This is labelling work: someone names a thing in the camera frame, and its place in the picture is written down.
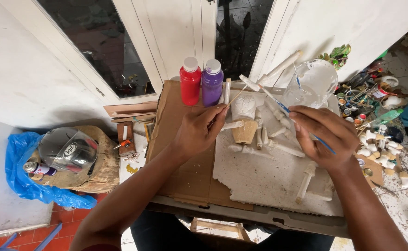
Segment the plastic bottle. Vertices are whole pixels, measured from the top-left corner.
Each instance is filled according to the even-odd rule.
[[[374,125],[381,124],[385,125],[386,123],[390,122],[391,120],[399,117],[399,115],[403,112],[403,109],[396,109],[396,110],[391,110],[385,114],[380,115],[378,118],[376,118]]]
[[[202,103],[205,107],[218,104],[223,91],[223,78],[221,63],[216,59],[208,60],[201,77]]]
[[[193,57],[184,60],[179,70],[181,81],[181,99],[187,106],[194,106],[199,101],[199,86],[201,85],[201,68]]]

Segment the workbench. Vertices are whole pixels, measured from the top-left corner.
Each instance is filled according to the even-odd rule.
[[[135,123],[134,130],[143,131],[143,124]],[[143,158],[145,152],[143,149],[147,147],[147,141],[145,137],[137,134],[134,135],[134,140],[136,151],[140,153],[140,157],[137,160],[139,163],[131,163],[130,165],[132,168],[141,168],[145,163],[145,158]],[[408,149],[407,137],[405,137],[404,145],[406,149]],[[408,169],[408,151],[403,151],[400,155],[400,159],[402,168]],[[127,164],[127,162],[121,160],[121,183],[132,175],[126,170]],[[383,176],[384,186],[394,191],[398,198],[380,188],[374,188],[373,190],[408,241],[408,189],[402,190],[400,188],[398,174],[394,176]],[[204,207],[178,202],[166,196],[155,196],[147,206],[147,209],[196,218],[231,221],[250,225],[273,225],[284,229],[309,231],[343,238],[349,237],[346,220],[343,217],[300,214],[266,206],[254,205],[253,210],[248,211],[214,204],[209,204],[207,207]]]

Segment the wooden stick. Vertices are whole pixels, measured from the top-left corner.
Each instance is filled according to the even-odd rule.
[[[242,91],[244,91],[244,89],[246,87],[247,87],[247,85],[245,85],[244,88],[242,88],[241,91],[238,94],[236,94],[236,96],[229,102],[229,104],[226,106],[226,108],[230,106],[230,104],[241,94]]]

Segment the clear plastic cup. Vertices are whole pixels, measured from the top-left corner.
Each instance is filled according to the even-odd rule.
[[[285,106],[319,108],[334,93],[339,82],[337,71],[328,61],[314,59],[297,67],[282,97]]]

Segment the left hand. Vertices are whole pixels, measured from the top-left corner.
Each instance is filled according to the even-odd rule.
[[[225,104],[219,104],[185,114],[172,144],[187,158],[205,151],[224,126],[227,110]]]

